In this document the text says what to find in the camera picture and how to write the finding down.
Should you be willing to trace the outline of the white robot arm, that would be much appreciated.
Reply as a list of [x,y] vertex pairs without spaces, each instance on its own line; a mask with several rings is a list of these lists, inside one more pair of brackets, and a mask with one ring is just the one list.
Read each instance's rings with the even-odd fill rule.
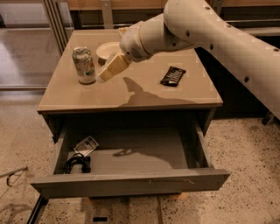
[[280,119],[280,51],[222,20],[205,0],[168,0],[164,12],[122,30],[120,53],[96,75],[105,82],[156,53],[201,47]]

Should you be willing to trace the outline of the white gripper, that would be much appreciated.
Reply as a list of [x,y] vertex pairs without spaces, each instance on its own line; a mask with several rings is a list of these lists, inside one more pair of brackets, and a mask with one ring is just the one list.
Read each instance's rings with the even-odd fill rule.
[[96,80],[100,83],[106,82],[114,76],[124,71],[131,63],[148,60],[151,55],[148,54],[140,39],[140,28],[143,21],[127,27],[118,29],[121,36],[120,48],[122,53],[112,53],[105,65],[96,75]]

